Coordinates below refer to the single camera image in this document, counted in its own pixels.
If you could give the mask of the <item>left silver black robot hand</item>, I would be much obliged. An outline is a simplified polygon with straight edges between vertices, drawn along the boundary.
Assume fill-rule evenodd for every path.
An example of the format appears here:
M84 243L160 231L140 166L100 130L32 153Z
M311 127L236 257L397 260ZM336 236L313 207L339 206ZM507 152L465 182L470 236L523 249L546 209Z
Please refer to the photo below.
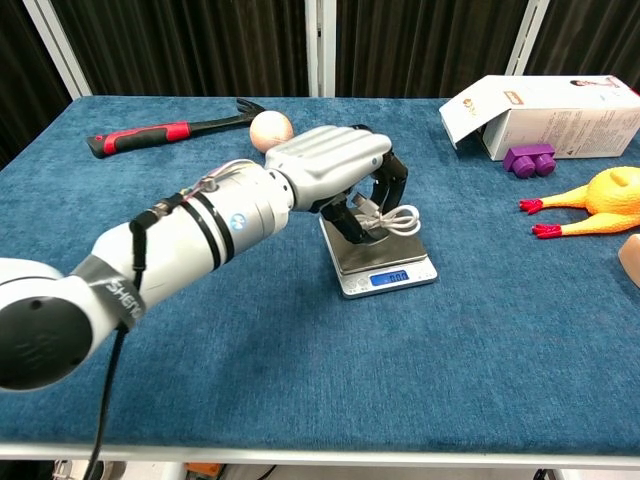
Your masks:
M374 244L388 233L361 226L347 207L351 189L372 177L370 200L387 214L400 204L408 178L390 138L363 125L313 128L269 149L265 167L288 181L293 211L321 214L352 244Z

